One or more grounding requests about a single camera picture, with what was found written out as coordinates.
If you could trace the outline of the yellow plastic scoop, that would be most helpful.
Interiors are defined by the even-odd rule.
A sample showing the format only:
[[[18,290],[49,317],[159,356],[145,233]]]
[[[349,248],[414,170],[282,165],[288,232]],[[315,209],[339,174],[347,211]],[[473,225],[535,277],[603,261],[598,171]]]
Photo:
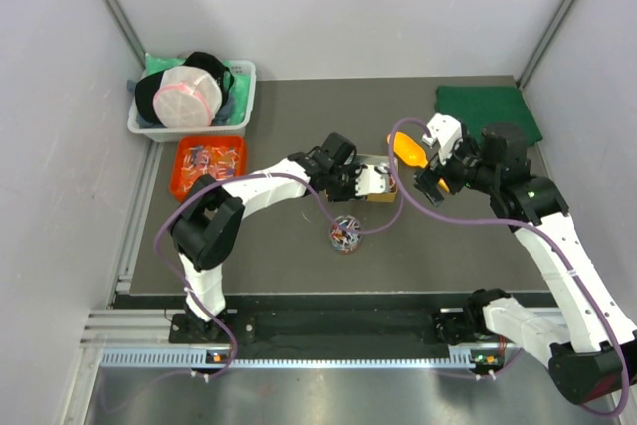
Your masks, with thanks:
[[[406,166],[424,169],[430,161],[425,150],[409,135],[398,131],[394,140],[391,135],[386,137],[387,145],[391,145],[393,154]]]

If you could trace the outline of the tan candy box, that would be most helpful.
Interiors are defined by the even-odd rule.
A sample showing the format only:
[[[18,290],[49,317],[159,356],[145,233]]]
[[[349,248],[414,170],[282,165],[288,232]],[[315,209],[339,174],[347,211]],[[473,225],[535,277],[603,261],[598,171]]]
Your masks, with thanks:
[[[388,163],[390,166],[390,159],[386,156],[377,156],[377,155],[356,155],[352,156],[344,166],[348,165],[362,165],[363,163],[368,164],[378,164],[378,163]],[[369,201],[369,202],[393,202],[397,194],[397,188],[395,186],[395,180],[391,174],[391,192],[388,194],[382,195],[369,195],[363,196],[361,201]]]

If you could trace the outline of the clear plastic cup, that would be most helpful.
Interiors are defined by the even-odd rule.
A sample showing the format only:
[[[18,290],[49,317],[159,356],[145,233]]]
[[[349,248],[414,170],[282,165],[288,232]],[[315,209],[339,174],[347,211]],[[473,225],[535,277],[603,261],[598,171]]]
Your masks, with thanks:
[[[361,223],[357,218],[350,215],[336,217],[329,228],[331,245],[340,253],[353,253],[361,242],[360,230]]]

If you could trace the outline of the white round lid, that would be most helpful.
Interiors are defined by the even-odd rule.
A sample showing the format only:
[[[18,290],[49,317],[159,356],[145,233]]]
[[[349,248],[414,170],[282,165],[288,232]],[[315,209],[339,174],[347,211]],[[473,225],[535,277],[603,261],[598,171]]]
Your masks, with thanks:
[[[388,163],[384,162],[384,163],[378,163],[375,167],[374,170],[380,174],[380,175],[384,175],[384,176],[390,176],[391,175],[391,170],[390,170],[390,166]]]

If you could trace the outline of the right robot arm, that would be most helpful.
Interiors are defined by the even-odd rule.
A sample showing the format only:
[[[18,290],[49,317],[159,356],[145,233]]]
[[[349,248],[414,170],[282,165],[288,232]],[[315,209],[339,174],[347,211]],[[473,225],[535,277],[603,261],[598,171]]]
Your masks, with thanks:
[[[494,334],[547,368],[560,394],[575,405],[618,392],[627,400],[636,381],[636,324],[618,306],[583,248],[556,184],[531,172],[527,139],[511,123],[494,123],[475,140],[466,127],[435,115],[422,137],[437,151],[414,175],[434,205],[463,188],[490,199],[490,224],[506,225],[527,250],[564,319],[557,325],[501,289],[477,290],[464,306],[467,334]]]

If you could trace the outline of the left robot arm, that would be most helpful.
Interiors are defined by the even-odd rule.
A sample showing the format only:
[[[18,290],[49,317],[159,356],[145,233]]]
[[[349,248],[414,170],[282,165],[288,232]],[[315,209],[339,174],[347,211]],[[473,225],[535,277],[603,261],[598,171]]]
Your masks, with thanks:
[[[183,266],[186,330],[204,341],[225,332],[222,265],[232,252],[241,223],[284,200],[325,191],[339,201],[354,199],[363,167],[356,146],[333,132],[321,146],[293,153],[243,179],[201,177],[187,194],[190,204],[168,232]]]

